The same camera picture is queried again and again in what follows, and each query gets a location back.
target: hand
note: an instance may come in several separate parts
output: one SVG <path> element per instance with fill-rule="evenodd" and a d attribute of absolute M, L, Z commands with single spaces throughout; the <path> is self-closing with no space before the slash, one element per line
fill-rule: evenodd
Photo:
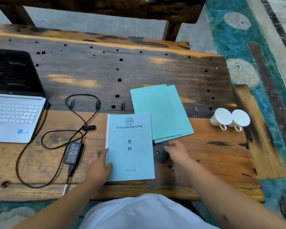
<path fill-rule="evenodd" d="M 106 166 L 106 155 L 108 150 L 98 151 L 90 158 L 90 167 L 87 170 L 85 182 L 102 186 L 108 180 L 112 172 L 112 163 Z"/>
<path fill-rule="evenodd" d="M 186 161 L 192 159 L 187 149 L 180 141 L 178 140 L 170 141 L 169 145 L 170 146 L 164 146 L 164 149 L 170 154 L 172 160 L 177 164 L 183 165 Z"/>

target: white cup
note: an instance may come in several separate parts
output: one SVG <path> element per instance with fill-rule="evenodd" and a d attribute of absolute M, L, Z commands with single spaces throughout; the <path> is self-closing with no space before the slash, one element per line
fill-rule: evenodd
<path fill-rule="evenodd" d="M 222 130 L 227 130 L 227 125 L 233 121 L 232 114 L 225 108 L 216 109 L 214 115 L 211 117 L 210 122 L 214 126 L 219 126 Z"/>
<path fill-rule="evenodd" d="M 240 132 L 242 127 L 250 124 L 250 117 L 243 110 L 236 109 L 232 112 L 233 121 L 229 124 L 229 127 L 234 127 L 236 131 Z"/>

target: laptop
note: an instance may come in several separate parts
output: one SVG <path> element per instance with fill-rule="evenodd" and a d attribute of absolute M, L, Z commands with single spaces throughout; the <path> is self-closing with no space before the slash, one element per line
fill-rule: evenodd
<path fill-rule="evenodd" d="M 45 97 L 30 54 L 0 49 L 0 142 L 28 143 Z"/>

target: forearm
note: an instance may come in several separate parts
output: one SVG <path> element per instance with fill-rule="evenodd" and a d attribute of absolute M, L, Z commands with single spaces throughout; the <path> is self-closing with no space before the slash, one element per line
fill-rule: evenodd
<path fill-rule="evenodd" d="M 99 185 L 88 182 L 77 185 L 60 199 L 20 223 L 15 229 L 59 229 L 72 227 L 74 221 L 98 187 Z"/>
<path fill-rule="evenodd" d="M 195 160 L 184 172 L 223 228 L 286 228 L 286 221 L 253 198 L 221 180 Z"/>

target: white shirt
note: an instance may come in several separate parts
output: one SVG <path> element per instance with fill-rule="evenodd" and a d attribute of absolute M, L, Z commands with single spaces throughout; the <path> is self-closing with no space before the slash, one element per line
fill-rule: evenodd
<path fill-rule="evenodd" d="M 85 216 L 79 229 L 215 229 L 199 216 L 160 194 L 102 202 Z"/>

